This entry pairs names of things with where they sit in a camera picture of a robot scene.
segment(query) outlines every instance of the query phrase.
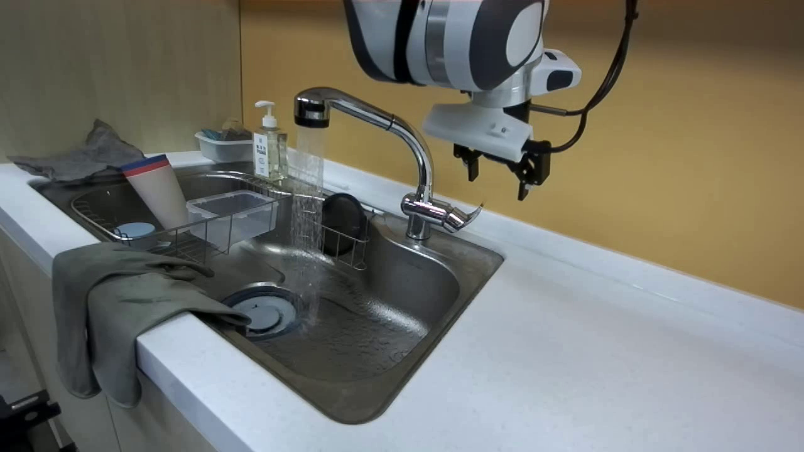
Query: gray cloth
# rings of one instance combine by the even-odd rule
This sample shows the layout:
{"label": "gray cloth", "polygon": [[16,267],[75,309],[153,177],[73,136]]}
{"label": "gray cloth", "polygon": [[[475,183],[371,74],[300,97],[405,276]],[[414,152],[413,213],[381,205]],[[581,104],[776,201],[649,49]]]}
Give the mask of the gray cloth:
{"label": "gray cloth", "polygon": [[61,379],[75,396],[100,388],[134,407],[136,335],[193,310],[243,326],[249,318],[203,295],[192,279],[208,276],[199,262],[95,242],[58,254],[53,260],[53,309]]}
{"label": "gray cloth", "polygon": [[95,119],[92,131],[86,138],[86,144],[70,152],[53,158],[11,154],[12,162],[33,176],[68,183],[91,177],[95,173],[107,173],[111,168],[140,158],[143,152],[136,144],[121,141],[119,132],[102,119]]}

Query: faucet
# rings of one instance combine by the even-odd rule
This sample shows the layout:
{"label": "faucet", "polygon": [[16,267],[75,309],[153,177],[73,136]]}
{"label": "faucet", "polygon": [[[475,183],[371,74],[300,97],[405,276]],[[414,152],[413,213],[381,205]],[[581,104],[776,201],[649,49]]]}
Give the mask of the faucet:
{"label": "faucet", "polygon": [[400,136],[413,158],[416,159],[420,181],[416,191],[401,195],[401,213],[406,216],[406,237],[414,246],[421,246],[429,236],[429,223],[448,227],[449,232],[464,227],[475,213],[464,213],[455,205],[440,203],[431,198],[431,162],[424,142],[416,132],[396,114],[374,108],[355,94],[346,94],[336,88],[306,88],[296,93],[296,124],[306,127],[326,127],[330,124],[330,108],[342,110],[357,119],[377,124]]}

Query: wall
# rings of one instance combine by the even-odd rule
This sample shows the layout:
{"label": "wall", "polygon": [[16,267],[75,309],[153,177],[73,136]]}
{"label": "wall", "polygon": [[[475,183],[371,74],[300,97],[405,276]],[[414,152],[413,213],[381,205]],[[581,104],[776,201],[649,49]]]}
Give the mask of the wall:
{"label": "wall", "polygon": [[[621,1],[556,0],[547,45],[571,51],[585,83],[546,102],[581,104],[597,84],[621,30]],[[528,201],[501,164],[468,183],[449,144],[429,141],[437,191],[634,254],[693,276],[804,305],[804,4],[795,0],[728,8],[713,0],[644,0],[634,51],[616,93],[587,136],[557,154],[553,177]],[[352,57],[336,0],[243,0],[243,117],[257,97],[279,100],[292,131],[292,94],[336,84],[410,122],[437,88],[370,79]],[[572,122],[534,117],[562,141]],[[413,177],[406,149],[380,131],[335,117],[330,154],[400,181]]]}
{"label": "wall", "polygon": [[143,149],[195,148],[242,114],[239,0],[6,0],[0,79],[0,159],[70,149],[92,117]]}

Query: white robot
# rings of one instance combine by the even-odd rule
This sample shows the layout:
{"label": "white robot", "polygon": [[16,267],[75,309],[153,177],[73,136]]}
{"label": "white robot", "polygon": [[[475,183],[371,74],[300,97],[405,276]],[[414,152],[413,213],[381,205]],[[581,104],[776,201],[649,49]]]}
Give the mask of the white robot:
{"label": "white robot", "polygon": [[[626,0],[626,28],[609,77],[581,110],[538,108],[532,94],[572,88],[581,68],[542,45],[550,0],[345,0],[350,38],[362,70],[388,83],[443,84],[468,102],[435,104],[424,131],[455,142],[455,154],[478,176],[478,154],[507,162],[519,198],[550,173],[550,152],[571,148],[585,113],[597,104],[624,68],[636,0]],[[577,114],[565,144],[532,141],[528,114]]]}

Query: sink basin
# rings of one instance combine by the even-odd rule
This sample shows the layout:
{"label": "sink basin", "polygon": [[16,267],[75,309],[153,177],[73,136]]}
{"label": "sink basin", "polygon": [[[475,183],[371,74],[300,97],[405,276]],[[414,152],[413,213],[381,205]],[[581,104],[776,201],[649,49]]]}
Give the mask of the sink basin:
{"label": "sink basin", "polygon": [[[251,315],[247,330],[219,326],[222,335],[336,421],[381,413],[503,262],[440,231],[413,246],[406,220],[377,208],[346,254],[326,254],[300,246],[286,191],[212,164],[181,168],[179,181],[185,198],[243,187],[276,198],[274,231],[195,254],[214,267],[199,289]],[[153,220],[125,181],[37,191],[105,241],[115,223]]]}

